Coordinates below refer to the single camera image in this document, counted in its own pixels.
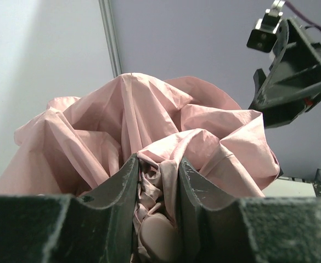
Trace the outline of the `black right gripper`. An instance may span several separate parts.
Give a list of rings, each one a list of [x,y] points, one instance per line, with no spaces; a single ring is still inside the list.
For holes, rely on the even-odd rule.
[[[250,109],[263,114],[264,127],[294,121],[321,102],[321,44],[313,43],[295,19],[282,19],[269,74],[258,68]]]

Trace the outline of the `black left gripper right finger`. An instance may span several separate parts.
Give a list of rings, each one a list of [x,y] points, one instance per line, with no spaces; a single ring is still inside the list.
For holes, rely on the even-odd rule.
[[[235,198],[187,159],[178,226],[180,262],[321,262],[321,197]]]

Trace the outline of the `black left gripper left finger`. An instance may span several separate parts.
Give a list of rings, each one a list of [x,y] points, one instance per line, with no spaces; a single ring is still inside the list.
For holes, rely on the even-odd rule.
[[[129,262],[139,162],[81,196],[0,196],[0,262]]]

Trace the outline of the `pink folding umbrella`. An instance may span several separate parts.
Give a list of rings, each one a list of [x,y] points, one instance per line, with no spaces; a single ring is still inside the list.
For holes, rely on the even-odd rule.
[[[160,207],[174,219],[182,158],[235,197],[261,197],[280,173],[262,114],[194,77],[122,74],[82,98],[53,99],[14,140],[19,148],[0,177],[0,195],[81,195],[136,154],[150,165],[132,205],[136,226]]]

